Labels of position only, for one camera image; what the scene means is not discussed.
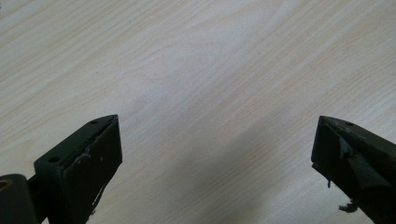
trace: wooden table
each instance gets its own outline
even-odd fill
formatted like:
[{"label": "wooden table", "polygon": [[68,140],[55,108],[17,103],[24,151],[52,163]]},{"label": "wooden table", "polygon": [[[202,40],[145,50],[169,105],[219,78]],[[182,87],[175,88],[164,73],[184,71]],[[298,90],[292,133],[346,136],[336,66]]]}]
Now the wooden table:
[{"label": "wooden table", "polygon": [[0,2],[0,175],[118,114],[89,223],[371,223],[310,154],[319,115],[396,142],[395,1]]}]

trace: light wood grain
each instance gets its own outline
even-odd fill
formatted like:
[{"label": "light wood grain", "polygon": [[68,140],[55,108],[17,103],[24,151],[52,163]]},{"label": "light wood grain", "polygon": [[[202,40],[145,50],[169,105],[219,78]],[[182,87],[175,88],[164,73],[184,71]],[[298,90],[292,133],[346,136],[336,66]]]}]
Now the light wood grain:
[{"label": "light wood grain", "polygon": [[319,115],[396,142],[395,1],[0,2],[0,175],[119,114],[89,223],[371,223],[310,153]]}]

